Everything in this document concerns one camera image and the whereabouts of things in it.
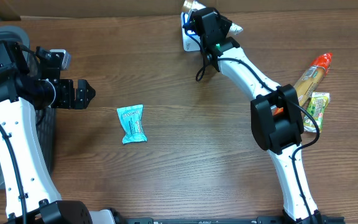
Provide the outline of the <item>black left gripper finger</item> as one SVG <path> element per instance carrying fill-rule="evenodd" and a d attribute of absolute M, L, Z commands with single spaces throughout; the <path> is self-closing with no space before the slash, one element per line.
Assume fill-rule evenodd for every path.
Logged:
<path fill-rule="evenodd" d="M 79 79 L 78 80 L 78 87 L 76 89 L 76 92 L 83 92 L 83 93 L 96 93 L 95 89 L 91 87 L 91 85 L 88 83 L 85 79 Z"/>
<path fill-rule="evenodd" d="M 76 90 L 75 109 L 87 109 L 95 96 L 94 90 Z"/>

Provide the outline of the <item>white tube with gold cap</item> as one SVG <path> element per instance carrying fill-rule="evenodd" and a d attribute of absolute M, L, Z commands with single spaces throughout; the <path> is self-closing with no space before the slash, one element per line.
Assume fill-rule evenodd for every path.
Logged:
<path fill-rule="evenodd" d="M 195 11 L 206 8 L 206 6 L 197 0 L 185 0 L 181 10 L 181 16 L 184 18 L 181 19 L 181 24 L 184 25 L 188 22 L 191 14 Z M 232 23 L 229 29 L 229 35 L 237 35 L 243 31 L 243 28 L 235 23 Z"/>

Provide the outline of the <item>teal snack packet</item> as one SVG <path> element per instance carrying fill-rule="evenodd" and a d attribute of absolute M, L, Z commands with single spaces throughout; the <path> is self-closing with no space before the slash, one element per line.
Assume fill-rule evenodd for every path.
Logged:
<path fill-rule="evenodd" d="M 143 105 L 127 106 L 117 109 L 120 124 L 125 132 L 123 144 L 134 142 L 147 142 L 142 128 Z"/>

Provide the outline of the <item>orange spaghetti packet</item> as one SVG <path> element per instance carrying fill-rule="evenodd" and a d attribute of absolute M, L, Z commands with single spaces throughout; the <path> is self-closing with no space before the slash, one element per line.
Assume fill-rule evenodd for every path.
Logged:
<path fill-rule="evenodd" d="M 331 52 L 322 54 L 315 58 L 309 68 L 302 74 L 295 83 L 299 105 L 303 106 L 312 93 L 317 89 L 318 84 L 327 75 L 331 66 L 333 54 Z"/>

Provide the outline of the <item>green tea packet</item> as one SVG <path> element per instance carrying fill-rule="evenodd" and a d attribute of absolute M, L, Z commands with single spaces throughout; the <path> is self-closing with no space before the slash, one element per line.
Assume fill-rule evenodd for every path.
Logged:
<path fill-rule="evenodd" d="M 306 111 L 313 117 L 318 125 L 319 131 L 322 131 L 323 128 L 323 114 L 331 101 L 331 95 L 328 92 L 313 92 L 310 98 L 309 105 Z M 313 121 L 309 117 L 305 116 L 303 118 L 304 130 L 307 132 L 315 133 L 316 128 L 313 124 Z"/>

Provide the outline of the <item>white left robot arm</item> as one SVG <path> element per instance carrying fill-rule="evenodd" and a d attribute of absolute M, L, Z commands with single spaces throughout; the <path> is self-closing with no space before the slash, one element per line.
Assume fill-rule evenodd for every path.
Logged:
<path fill-rule="evenodd" d="M 115 223 L 110 209 L 90 211 L 63 200 L 42 154 L 36 112 L 45 108 L 83 110 L 95 97 L 86 80 L 62 79 L 70 54 L 0 40 L 0 165 L 9 223 Z"/>

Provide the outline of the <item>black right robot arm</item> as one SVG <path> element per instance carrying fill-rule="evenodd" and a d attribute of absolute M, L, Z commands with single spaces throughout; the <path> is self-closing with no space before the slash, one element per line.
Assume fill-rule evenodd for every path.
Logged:
<path fill-rule="evenodd" d="M 257 145 L 272 158 L 283 193 L 285 223 L 322 223 L 323 217 L 307 183 L 301 151 L 302 115 L 292 85 L 279 85 L 264 75 L 230 36 L 233 24 L 213 7 L 184 9 L 184 38 L 191 39 L 203 57 L 196 75 L 200 81 L 208 66 L 227 76 L 250 99 L 251 131 Z"/>

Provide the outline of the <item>white barcode scanner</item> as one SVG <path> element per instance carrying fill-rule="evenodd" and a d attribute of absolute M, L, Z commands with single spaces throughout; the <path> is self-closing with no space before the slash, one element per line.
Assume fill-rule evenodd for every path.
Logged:
<path fill-rule="evenodd" d="M 181 26 L 183 27 L 188 22 L 188 14 L 185 12 L 181 13 Z M 185 32 L 184 28 L 181 28 L 183 49 L 185 52 L 197 52 L 200 50 L 199 43 L 200 37 L 193 31 L 188 30 Z"/>

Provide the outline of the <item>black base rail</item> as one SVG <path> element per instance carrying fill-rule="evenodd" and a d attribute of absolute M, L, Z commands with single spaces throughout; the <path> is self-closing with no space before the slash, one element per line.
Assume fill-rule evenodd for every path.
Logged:
<path fill-rule="evenodd" d="M 304 220 L 293 221 L 289 217 L 284 216 L 260 216 L 257 218 L 223 218 L 223 219 L 153 219 L 144 218 L 127 218 L 126 224 L 285 224 L 285 223 L 301 223 L 301 224 L 345 224 L 344 217 L 327 217 L 326 215 L 317 214 L 312 220 L 306 218 Z"/>

